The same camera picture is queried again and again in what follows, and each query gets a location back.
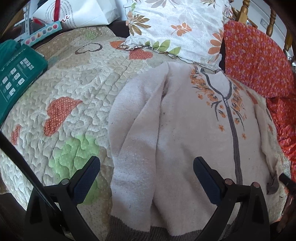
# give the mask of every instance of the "green box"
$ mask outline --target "green box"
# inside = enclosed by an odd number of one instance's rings
[[[22,45],[4,65],[0,70],[0,126],[18,99],[46,70],[44,57],[27,45]]]

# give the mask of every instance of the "wall outlet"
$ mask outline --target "wall outlet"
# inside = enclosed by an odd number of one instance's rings
[[[268,24],[263,18],[261,19],[261,22],[260,22],[260,23],[261,23],[261,25],[262,25],[265,29],[267,29],[267,27],[268,27],[269,24]]]

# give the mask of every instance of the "white paper bag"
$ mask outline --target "white paper bag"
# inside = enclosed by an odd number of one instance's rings
[[[48,0],[33,13],[46,23],[54,20],[55,0]],[[107,25],[119,17],[114,0],[61,0],[59,21],[63,29]]]

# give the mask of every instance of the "screw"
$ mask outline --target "screw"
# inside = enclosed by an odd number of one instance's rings
[[[259,188],[260,187],[260,184],[257,183],[257,182],[253,182],[253,186],[256,187],[256,188]]]
[[[67,185],[69,183],[69,179],[65,178],[61,181],[62,185]]]
[[[225,179],[225,184],[232,185],[233,181],[231,179]]]

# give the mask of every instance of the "red heart patch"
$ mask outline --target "red heart patch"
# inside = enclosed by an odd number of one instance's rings
[[[144,51],[140,48],[130,51],[129,59],[148,59],[152,58],[153,54],[151,52]]]
[[[17,125],[15,127],[15,130],[12,131],[10,134],[10,141],[13,145],[17,145],[17,140],[20,136],[20,129],[21,129],[21,125]]]
[[[119,45],[121,45],[124,42],[124,40],[120,40],[120,41],[112,41],[109,42],[112,48],[115,49],[123,49],[122,47],[119,47]]]
[[[52,101],[47,108],[49,119],[45,122],[44,134],[48,137],[54,134],[72,110],[81,102],[82,100],[74,100],[70,97],[61,97]]]

